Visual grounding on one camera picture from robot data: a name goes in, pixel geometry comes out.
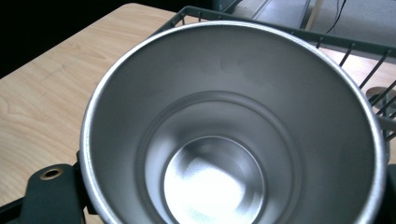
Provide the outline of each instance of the table surface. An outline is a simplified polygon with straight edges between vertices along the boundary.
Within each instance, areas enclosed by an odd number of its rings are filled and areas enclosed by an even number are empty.
[[[174,14],[124,5],[0,80],[0,206],[22,197],[34,172],[76,162],[80,125],[96,85],[118,58]],[[337,62],[342,58],[323,51]],[[374,66],[373,60],[351,56],[344,69],[361,83]],[[363,91],[395,78],[396,66],[385,63]]]

